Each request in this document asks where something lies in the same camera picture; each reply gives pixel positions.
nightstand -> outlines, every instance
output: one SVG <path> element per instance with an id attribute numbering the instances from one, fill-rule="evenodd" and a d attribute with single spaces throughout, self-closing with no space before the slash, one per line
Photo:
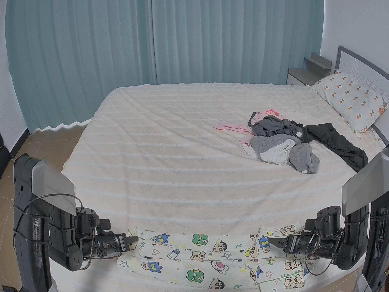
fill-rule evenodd
<path id="1" fill-rule="evenodd" d="M 307 69 L 289 68 L 286 85 L 314 85 L 320 79 L 328 76 L 331 71 L 332 62 L 316 53 L 311 57 L 304 58 Z"/>

star print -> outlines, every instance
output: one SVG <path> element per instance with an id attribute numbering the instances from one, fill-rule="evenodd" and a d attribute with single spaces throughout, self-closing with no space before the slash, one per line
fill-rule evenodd
<path id="1" fill-rule="evenodd" d="M 271 272 L 271 270 L 269 270 L 267 273 L 265 273 L 266 274 L 266 277 L 269 277 L 269 278 L 271 278 L 271 275 L 273 275 L 274 273 L 272 273 Z"/>
<path id="2" fill-rule="evenodd" d="M 123 268 L 124 267 L 129 267 L 128 265 L 127 265 L 127 261 L 122 261 L 122 260 L 120 260 L 121 261 L 121 263 L 119 264 L 120 266 L 123 266 Z"/>

bed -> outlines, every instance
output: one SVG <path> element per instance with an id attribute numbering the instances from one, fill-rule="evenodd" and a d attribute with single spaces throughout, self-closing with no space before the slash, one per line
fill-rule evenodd
<path id="1" fill-rule="evenodd" d="M 261 226 L 304 224 L 321 208 L 341 204 L 340 188 L 355 172 L 316 141 L 311 146 L 320 158 L 318 173 L 302 174 L 248 155 L 240 133 L 213 128 L 223 119 L 246 123 L 253 111 L 271 108 L 303 125 L 332 122 L 369 160 L 382 150 L 373 134 L 359 139 L 305 86 L 143 85 L 115 89 L 105 98 L 63 173 L 84 206 L 109 218 L 115 232 L 142 227 L 249 235 Z M 327 264 L 318 261 L 315 273 Z M 194 290 L 119 270 L 116 260 L 93 260 L 88 270 L 75 273 L 52 262 L 51 272 L 61 292 Z M 317 291 L 346 274 L 332 265 L 322 276 L 309 276 L 303 291 Z"/>

curtain fold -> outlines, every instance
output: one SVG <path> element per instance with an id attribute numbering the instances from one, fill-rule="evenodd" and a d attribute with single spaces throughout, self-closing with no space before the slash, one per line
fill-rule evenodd
<path id="1" fill-rule="evenodd" d="M 152 0 L 158 83 L 285 84 L 319 53 L 324 0 Z"/>
<path id="2" fill-rule="evenodd" d="M 33 131 L 90 119 L 120 86 L 285 84 L 323 18 L 324 0 L 7 0 L 9 70 Z"/>
<path id="3" fill-rule="evenodd" d="M 120 86 L 155 84 L 151 0 L 7 0 L 9 70 L 30 131 L 90 119 Z"/>

tiled floor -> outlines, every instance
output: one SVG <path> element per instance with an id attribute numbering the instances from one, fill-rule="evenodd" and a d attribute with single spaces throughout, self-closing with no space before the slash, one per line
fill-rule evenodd
<path id="1" fill-rule="evenodd" d="M 59 171 L 70 157 L 85 126 L 74 126 L 57 131 L 37 131 L 29 136 L 18 156 L 28 153 L 37 158 L 47 158 Z M 0 288 L 1 285 L 21 287 L 15 252 L 12 248 L 12 230 L 14 212 L 14 184 L 12 181 L 13 160 L 9 163 L 0 179 Z M 352 292 L 356 283 L 353 272 L 338 281 L 329 284 L 318 292 Z"/>

